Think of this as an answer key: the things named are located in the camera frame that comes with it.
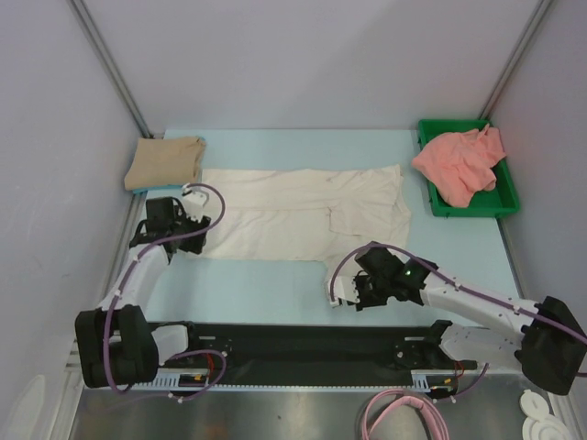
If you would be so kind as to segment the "cream white t shirt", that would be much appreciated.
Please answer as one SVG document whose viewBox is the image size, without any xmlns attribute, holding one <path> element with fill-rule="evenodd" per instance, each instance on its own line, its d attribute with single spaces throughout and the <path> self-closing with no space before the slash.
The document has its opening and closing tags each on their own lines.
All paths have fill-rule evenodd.
<svg viewBox="0 0 587 440">
<path fill-rule="evenodd" d="M 404 247 L 411 212 L 403 174 L 368 170 L 208 169 L 226 213 L 206 235 L 203 257 L 317 261 L 332 275 L 348 253 L 372 241 Z"/>
</svg>

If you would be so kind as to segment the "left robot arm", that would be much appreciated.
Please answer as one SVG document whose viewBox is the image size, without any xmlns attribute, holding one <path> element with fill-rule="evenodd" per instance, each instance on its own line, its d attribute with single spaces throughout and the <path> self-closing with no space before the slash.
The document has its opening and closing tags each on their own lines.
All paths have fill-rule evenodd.
<svg viewBox="0 0 587 440">
<path fill-rule="evenodd" d="M 186 367 L 201 359 L 203 345 L 187 335 L 184 325 L 156 330 L 143 308 L 176 253 L 202 253 L 205 230 L 211 224 L 204 215 L 208 199 L 206 192 L 195 191 L 180 199 L 167 196 L 146 201 L 146 217 L 138 222 L 114 287 L 96 308 L 80 312 L 75 319 L 87 387 L 149 382 L 170 356 Z"/>
</svg>

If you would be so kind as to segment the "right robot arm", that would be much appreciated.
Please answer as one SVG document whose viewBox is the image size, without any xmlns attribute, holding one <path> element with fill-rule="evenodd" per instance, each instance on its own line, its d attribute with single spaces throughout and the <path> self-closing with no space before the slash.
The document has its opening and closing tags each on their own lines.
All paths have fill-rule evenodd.
<svg viewBox="0 0 587 440">
<path fill-rule="evenodd" d="M 586 357 L 586 334 L 563 301 L 507 298 L 481 291 L 439 266 L 392 245 L 360 247 L 355 262 L 366 273 L 363 290 L 401 302 L 441 309 L 476 325 L 450 324 L 423 344 L 425 361 L 444 368 L 475 360 L 517 369 L 534 385 L 557 395 L 570 392 Z"/>
</svg>

